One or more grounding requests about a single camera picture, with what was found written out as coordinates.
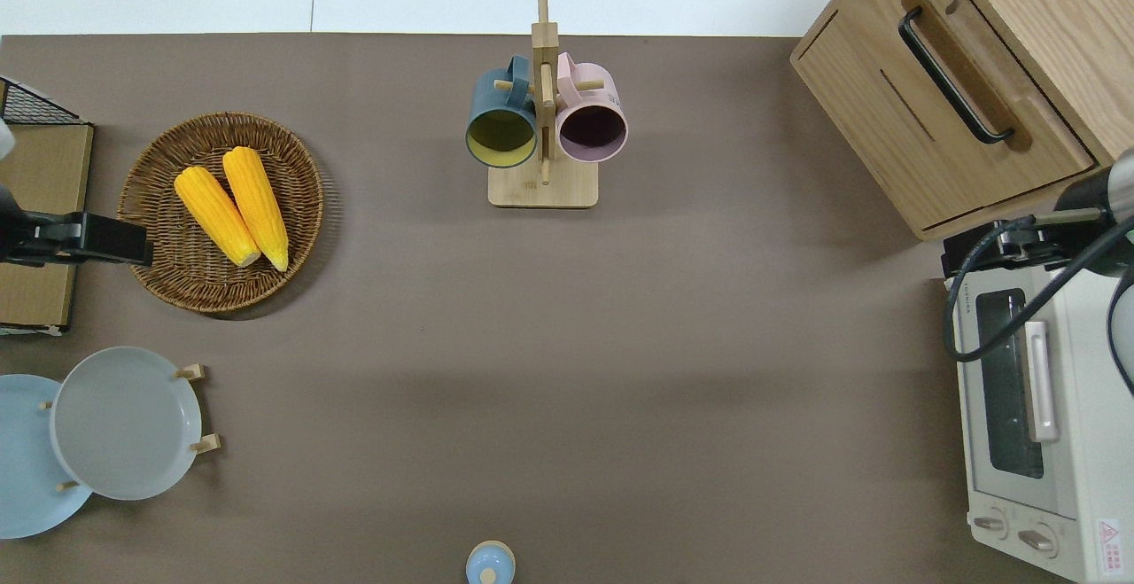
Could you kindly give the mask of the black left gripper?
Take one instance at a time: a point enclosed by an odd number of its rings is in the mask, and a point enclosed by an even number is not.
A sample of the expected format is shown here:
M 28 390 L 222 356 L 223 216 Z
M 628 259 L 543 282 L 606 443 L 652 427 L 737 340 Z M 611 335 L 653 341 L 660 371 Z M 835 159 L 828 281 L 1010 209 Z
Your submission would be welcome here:
M 153 243 L 146 228 L 91 212 L 67 215 L 3 213 L 3 262 L 29 268 L 122 262 L 147 268 Z

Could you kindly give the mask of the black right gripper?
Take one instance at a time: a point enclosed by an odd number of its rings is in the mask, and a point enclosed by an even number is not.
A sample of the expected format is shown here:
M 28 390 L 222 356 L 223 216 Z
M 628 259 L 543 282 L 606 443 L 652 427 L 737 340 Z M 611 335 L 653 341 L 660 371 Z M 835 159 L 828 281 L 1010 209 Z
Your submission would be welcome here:
M 1056 223 L 1051 215 L 1021 215 L 996 220 L 943 240 L 941 273 L 953 278 L 965 261 L 972 272 L 980 270 L 1059 269 L 1070 262 L 1077 248 L 1073 225 Z

